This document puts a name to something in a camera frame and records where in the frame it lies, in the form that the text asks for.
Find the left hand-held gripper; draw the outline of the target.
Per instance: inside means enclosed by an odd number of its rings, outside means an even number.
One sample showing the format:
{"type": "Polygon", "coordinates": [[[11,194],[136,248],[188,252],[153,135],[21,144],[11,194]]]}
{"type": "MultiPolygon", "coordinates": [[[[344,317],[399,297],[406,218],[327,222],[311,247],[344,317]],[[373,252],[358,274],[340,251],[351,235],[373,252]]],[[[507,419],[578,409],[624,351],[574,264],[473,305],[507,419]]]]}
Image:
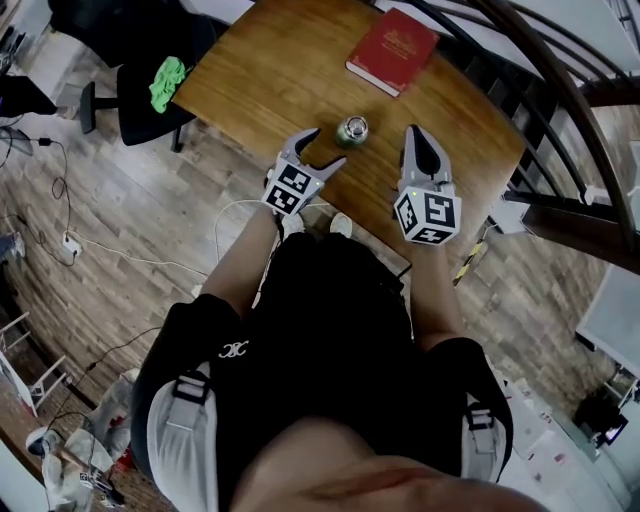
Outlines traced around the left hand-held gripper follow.
{"type": "Polygon", "coordinates": [[[324,186],[322,181],[329,180],[346,163],[346,157],[339,156],[320,167],[306,164],[306,170],[291,164],[301,162],[301,153],[319,133],[319,128],[309,128],[286,140],[261,197],[261,202],[274,212],[283,216],[297,214],[319,194],[324,186]]]}

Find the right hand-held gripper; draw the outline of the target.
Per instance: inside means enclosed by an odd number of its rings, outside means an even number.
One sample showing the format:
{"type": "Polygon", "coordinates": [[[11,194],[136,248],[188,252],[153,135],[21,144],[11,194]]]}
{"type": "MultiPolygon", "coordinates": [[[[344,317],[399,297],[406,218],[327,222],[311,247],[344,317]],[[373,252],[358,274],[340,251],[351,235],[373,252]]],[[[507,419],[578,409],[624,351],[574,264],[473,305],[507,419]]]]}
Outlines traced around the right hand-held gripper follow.
{"type": "Polygon", "coordinates": [[[460,231],[461,198],[455,192],[451,162],[439,141],[417,125],[406,129],[401,172],[394,212],[404,239],[441,246],[454,238],[460,231]],[[415,161],[425,175],[413,172],[415,161]]]}

